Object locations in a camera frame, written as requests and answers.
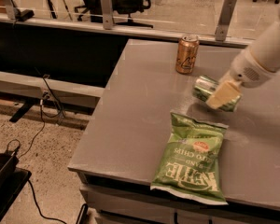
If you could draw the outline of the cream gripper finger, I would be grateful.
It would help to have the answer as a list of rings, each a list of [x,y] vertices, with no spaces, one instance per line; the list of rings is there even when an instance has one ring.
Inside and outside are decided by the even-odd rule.
[[[215,91],[206,100],[206,104],[213,109],[226,106],[229,110],[233,110],[242,96],[240,87],[240,81],[221,80]]]

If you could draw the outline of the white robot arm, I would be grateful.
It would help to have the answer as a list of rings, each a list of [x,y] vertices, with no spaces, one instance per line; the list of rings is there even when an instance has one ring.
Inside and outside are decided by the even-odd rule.
[[[218,109],[240,96],[242,87],[256,88],[280,70],[280,4],[278,18],[234,58],[230,69],[207,99],[208,106]]]

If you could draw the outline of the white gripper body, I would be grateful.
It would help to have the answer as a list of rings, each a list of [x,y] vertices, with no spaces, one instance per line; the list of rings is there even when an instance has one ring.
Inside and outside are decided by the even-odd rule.
[[[261,66],[252,55],[250,48],[246,48],[234,58],[230,69],[219,80],[219,83],[230,82],[237,87],[256,88],[274,75],[275,72]]]

